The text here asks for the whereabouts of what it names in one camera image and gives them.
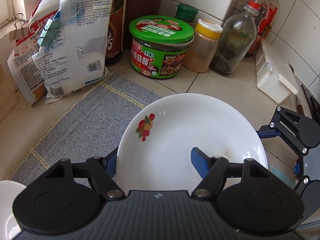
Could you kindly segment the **white fruit plate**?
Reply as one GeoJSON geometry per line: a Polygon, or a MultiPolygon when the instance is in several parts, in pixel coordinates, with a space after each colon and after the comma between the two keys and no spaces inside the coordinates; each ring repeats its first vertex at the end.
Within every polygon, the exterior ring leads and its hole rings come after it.
{"type": "Polygon", "coordinates": [[[125,192],[193,191],[201,176],[191,150],[232,163],[247,158],[268,166],[249,121],[229,104],[202,94],[176,94],[141,110],[126,128],[117,153],[116,183],[125,192]]]}

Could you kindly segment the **white floral bowl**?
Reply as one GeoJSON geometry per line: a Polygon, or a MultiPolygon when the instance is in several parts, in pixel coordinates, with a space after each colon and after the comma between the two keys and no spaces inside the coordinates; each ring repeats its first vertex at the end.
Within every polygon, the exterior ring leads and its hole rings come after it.
{"type": "Polygon", "coordinates": [[[25,188],[25,185],[16,181],[0,181],[0,237],[3,240],[11,240],[21,232],[13,214],[12,205],[25,188]]]}

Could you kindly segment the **grey teal checked mat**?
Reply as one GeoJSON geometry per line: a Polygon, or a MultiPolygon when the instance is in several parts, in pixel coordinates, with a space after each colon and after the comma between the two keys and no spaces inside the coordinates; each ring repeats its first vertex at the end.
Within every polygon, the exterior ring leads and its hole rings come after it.
{"type": "MultiPolygon", "coordinates": [[[[80,163],[95,155],[108,155],[116,147],[119,148],[133,118],[162,98],[122,75],[109,74],[104,81],[87,91],[30,148],[10,178],[29,185],[61,158],[80,163]]],[[[294,185],[291,178],[275,167],[268,164],[265,168],[287,185],[294,185]]]]}

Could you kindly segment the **white seasoning box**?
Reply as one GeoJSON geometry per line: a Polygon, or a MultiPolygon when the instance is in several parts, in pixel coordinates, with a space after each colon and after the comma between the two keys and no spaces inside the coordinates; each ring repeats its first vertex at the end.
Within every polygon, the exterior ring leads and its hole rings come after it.
{"type": "Polygon", "coordinates": [[[288,96],[298,95],[296,78],[280,52],[266,40],[254,54],[257,88],[277,104],[288,96]]]}

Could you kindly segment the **clear glass oil bottle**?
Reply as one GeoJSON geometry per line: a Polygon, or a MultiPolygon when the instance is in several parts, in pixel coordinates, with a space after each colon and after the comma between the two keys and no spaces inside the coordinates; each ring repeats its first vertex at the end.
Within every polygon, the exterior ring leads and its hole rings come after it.
{"type": "Polygon", "coordinates": [[[223,76],[231,75],[235,71],[255,41],[257,26],[254,20],[259,9],[260,5],[250,0],[244,5],[242,12],[225,20],[210,69],[223,76]]]}

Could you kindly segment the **yellow lid spice jar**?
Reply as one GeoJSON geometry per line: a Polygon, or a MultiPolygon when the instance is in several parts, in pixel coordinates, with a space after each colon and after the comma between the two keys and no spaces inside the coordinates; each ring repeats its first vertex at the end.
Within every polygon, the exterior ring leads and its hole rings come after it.
{"type": "Polygon", "coordinates": [[[198,19],[194,39],[183,64],[193,72],[205,73],[215,55],[223,28],[213,22],[198,19]]]}

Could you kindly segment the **red white food bag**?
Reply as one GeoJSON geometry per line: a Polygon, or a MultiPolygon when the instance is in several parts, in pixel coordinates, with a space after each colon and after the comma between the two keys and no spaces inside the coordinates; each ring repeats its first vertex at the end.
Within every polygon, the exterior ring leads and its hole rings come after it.
{"type": "Polygon", "coordinates": [[[7,63],[17,87],[26,101],[33,105],[44,94],[44,79],[38,71],[32,56],[39,52],[36,37],[49,19],[53,19],[59,5],[39,5],[28,25],[23,27],[23,38],[15,40],[15,47],[7,63]]]}

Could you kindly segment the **white blue salt bag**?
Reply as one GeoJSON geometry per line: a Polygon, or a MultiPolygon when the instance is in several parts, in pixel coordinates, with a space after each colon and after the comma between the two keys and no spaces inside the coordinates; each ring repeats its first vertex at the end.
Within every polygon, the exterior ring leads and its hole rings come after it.
{"type": "Polygon", "coordinates": [[[40,46],[33,62],[44,79],[46,103],[53,103],[103,80],[108,24],[113,0],[60,0],[53,20],[57,36],[40,46]]]}

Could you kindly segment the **bamboo cutting board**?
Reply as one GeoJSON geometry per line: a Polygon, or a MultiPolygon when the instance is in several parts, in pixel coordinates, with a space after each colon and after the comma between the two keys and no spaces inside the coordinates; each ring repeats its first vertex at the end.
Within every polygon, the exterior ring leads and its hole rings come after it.
{"type": "Polygon", "coordinates": [[[18,105],[20,99],[13,88],[11,82],[1,67],[1,83],[0,83],[0,121],[18,105]]]}

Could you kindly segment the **dark vinegar bottle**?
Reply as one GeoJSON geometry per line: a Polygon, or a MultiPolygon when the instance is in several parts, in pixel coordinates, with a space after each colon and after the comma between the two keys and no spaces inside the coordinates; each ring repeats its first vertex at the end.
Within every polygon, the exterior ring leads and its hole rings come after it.
{"type": "Polygon", "coordinates": [[[123,53],[126,0],[113,0],[108,24],[105,66],[116,64],[123,53]]]}

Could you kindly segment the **green mushroom sauce jar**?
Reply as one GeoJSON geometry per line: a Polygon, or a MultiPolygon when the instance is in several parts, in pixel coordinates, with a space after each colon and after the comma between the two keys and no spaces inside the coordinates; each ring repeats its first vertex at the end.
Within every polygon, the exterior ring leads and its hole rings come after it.
{"type": "Polygon", "coordinates": [[[134,70],[152,79],[176,76],[194,39],[194,30],[186,22],[163,15],[132,20],[130,63],[134,70]]]}

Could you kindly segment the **green lid small jar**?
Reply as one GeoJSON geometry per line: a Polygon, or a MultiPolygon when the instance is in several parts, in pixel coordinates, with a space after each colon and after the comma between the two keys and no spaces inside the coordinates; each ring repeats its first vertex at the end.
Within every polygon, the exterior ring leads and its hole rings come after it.
{"type": "Polygon", "coordinates": [[[188,23],[189,25],[193,26],[195,23],[195,18],[198,13],[199,13],[199,10],[196,9],[195,7],[180,3],[177,5],[175,18],[182,20],[188,23]]]}

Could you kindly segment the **dark red knife block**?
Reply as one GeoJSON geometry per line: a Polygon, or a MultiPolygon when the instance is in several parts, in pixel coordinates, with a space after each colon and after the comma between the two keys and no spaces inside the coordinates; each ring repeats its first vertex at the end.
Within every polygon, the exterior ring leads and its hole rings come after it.
{"type": "Polygon", "coordinates": [[[161,0],[127,0],[124,24],[124,50],[131,47],[132,36],[129,24],[132,20],[148,15],[157,15],[161,0]]]}

